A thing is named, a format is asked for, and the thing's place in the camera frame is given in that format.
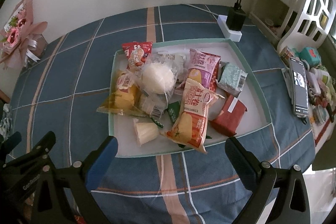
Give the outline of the teal rimmed white tray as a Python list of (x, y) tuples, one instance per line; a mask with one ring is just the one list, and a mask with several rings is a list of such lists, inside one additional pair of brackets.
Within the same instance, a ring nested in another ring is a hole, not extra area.
[[(247, 111), (236, 129), (236, 137), (252, 134), (271, 125), (270, 111), (264, 94), (251, 67), (237, 45), (229, 39), (185, 39), (153, 44), (153, 52), (189, 54), (190, 49), (221, 56), (223, 62), (235, 64), (248, 74), (243, 91), (238, 99)], [(133, 117), (129, 115), (108, 115), (109, 135), (118, 141), (117, 157), (149, 157), (182, 152), (176, 143), (160, 135), (149, 143), (139, 145), (133, 127)]]

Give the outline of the green edged round cake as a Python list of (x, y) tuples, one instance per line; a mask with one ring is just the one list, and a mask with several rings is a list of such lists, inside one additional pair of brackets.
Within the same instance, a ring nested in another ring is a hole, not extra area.
[(164, 125), (161, 118), (167, 109), (167, 103), (151, 98), (146, 94), (141, 94), (137, 103), (139, 110), (144, 112), (159, 128)]

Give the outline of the small cream cake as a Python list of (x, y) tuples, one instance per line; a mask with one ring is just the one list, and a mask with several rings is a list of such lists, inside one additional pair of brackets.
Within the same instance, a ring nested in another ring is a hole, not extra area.
[(133, 120), (134, 131), (137, 143), (142, 146), (159, 136), (159, 128), (153, 122), (140, 122), (139, 119)]

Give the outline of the white grey snack packet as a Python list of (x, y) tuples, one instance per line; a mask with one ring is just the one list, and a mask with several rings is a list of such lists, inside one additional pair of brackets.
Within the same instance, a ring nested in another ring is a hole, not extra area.
[(159, 56), (172, 60), (178, 71), (178, 78), (182, 79), (185, 75), (185, 62), (186, 55), (184, 53), (168, 53), (168, 52), (158, 52)]

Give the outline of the pale green snack packet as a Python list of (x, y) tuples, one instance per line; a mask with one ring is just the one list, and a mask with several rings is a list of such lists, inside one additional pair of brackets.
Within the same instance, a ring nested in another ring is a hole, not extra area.
[(237, 65), (229, 62), (221, 62), (216, 84), (217, 87), (226, 93), (238, 98), (244, 89), (247, 76), (248, 73), (241, 70)]

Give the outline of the white lattice shelf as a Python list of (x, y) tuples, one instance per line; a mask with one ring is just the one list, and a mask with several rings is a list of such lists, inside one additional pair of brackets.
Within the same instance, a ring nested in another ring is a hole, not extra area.
[(278, 52), (319, 48), (335, 18), (335, 0), (254, 0), (249, 14)]

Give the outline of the orange soft bread packet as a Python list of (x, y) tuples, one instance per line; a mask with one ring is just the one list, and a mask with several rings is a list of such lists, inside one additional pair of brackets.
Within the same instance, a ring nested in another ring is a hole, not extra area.
[(99, 113), (145, 117), (138, 106), (140, 91), (129, 71), (118, 71), (116, 83), (109, 97), (97, 108)]

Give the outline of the pink paper flower bouquet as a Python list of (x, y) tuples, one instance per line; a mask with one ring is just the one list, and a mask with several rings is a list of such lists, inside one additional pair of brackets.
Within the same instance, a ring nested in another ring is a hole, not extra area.
[(48, 23), (34, 22), (33, 0), (21, 0), (1, 28), (1, 64), (4, 69), (22, 69), (37, 63), (46, 49), (43, 32)]

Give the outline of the blue plaid tablecloth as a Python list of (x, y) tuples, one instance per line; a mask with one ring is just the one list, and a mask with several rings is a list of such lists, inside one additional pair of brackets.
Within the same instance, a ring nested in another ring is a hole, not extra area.
[[(218, 5), (171, 5), (96, 20), (53, 41), (42, 60), (22, 71), (13, 95), (13, 129), (24, 155), (48, 131), (56, 135), (50, 157), (58, 168), (83, 160), (108, 136), (98, 106), (109, 93), (114, 54), (123, 43), (221, 38)], [(284, 66), (251, 22), (238, 48), (266, 98), (272, 124), (241, 137), (259, 160), (308, 169), (315, 157), (311, 128), (292, 112)], [(231, 223), (250, 193), (239, 181), (224, 145), (206, 154), (191, 150), (159, 157), (114, 159), (93, 196), (112, 223)]]

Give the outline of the red peanut snack bag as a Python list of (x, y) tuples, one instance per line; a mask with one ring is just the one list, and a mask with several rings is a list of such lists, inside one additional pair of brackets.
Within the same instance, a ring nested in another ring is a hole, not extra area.
[(137, 71), (142, 67), (152, 52), (152, 42), (129, 42), (122, 44), (122, 50), (127, 58), (127, 68)]

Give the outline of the teal toy box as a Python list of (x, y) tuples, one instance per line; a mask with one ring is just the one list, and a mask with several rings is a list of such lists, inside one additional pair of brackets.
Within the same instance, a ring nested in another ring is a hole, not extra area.
[(305, 47), (299, 52), (299, 58), (305, 60), (309, 66), (316, 67), (321, 63), (321, 56), (314, 47)]

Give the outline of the dark red wafer packet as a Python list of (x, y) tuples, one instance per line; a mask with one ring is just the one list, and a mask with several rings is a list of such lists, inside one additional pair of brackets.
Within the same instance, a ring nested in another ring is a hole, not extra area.
[(243, 102), (230, 94), (217, 117), (210, 121), (210, 125), (218, 133), (233, 137), (236, 135), (236, 130), (245, 112), (247, 112), (247, 107)]

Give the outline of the crumpled patterned paper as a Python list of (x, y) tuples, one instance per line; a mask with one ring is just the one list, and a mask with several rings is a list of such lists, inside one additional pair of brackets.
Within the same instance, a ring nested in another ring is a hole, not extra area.
[(3, 105), (0, 130), (3, 140), (7, 140), (10, 137), (12, 130), (12, 109), (8, 103)]

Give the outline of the clear white bun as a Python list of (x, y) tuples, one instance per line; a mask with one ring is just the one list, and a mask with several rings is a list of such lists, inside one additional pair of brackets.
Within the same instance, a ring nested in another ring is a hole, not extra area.
[(175, 63), (157, 53), (147, 58), (135, 77), (142, 92), (167, 104), (173, 96), (175, 85), (181, 82)]

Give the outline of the beige toast bread packet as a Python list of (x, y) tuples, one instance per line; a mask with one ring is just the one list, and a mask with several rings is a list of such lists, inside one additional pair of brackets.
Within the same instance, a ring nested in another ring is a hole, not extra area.
[(170, 130), (161, 131), (160, 134), (174, 143), (206, 154), (204, 142), (209, 108), (219, 99), (224, 100), (225, 96), (205, 88), (195, 80), (187, 79), (178, 118)]

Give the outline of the black power adapter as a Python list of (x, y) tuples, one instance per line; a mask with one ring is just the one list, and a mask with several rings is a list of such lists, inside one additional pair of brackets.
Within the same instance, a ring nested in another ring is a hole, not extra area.
[(233, 7), (230, 7), (226, 20), (226, 25), (231, 31), (240, 31), (246, 19), (246, 13), (242, 10), (239, 2), (236, 2)]

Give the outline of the pink snack packet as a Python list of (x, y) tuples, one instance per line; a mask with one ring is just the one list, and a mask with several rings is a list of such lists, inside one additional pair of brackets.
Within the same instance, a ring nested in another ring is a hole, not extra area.
[(213, 53), (206, 53), (190, 49), (190, 59), (185, 79), (175, 89), (174, 93), (181, 96), (186, 80), (192, 79), (212, 92), (216, 92), (216, 79), (219, 72), (221, 57)]

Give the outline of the white power strip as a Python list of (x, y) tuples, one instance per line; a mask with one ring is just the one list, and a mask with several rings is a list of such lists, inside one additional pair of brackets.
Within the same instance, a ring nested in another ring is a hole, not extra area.
[(218, 15), (217, 23), (220, 29), (222, 30), (224, 37), (226, 39), (232, 40), (233, 42), (240, 42), (242, 32), (230, 30), (226, 24), (226, 21), (227, 21), (226, 15)]

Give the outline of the dark green snack packet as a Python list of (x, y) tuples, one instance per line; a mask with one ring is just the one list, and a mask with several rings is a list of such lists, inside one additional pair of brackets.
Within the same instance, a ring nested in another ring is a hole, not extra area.
[(172, 123), (175, 123), (178, 116), (179, 116), (179, 111), (181, 108), (181, 102), (176, 101), (168, 104), (167, 112), (169, 114), (170, 120)]

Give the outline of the black smartphone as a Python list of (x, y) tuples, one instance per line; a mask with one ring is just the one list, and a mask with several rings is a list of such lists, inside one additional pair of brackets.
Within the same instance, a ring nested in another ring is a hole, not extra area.
[(292, 82), (291, 101), (293, 112), (297, 117), (305, 118), (309, 112), (305, 67), (301, 61), (290, 57), (289, 68)]

